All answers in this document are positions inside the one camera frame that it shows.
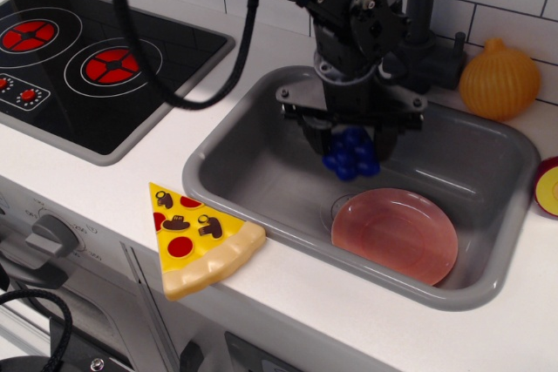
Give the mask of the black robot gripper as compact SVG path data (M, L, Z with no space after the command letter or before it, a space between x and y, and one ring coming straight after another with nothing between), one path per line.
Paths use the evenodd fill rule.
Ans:
M419 129L427 101L421 95L377 78L355 84L333 84L310 75L276 90L285 115L299 120L303 135L319 155L331 149L336 125L373 127L379 161L387 160L399 131Z

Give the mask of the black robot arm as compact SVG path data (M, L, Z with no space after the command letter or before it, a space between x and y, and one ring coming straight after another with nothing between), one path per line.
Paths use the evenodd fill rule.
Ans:
M422 126L425 101L380 74L384 57L409 34L402 0L290 0L312 17L314 76L276 91L288 118L313 150L330 152L336 125L373 130L377 158L387 160L398 135Z

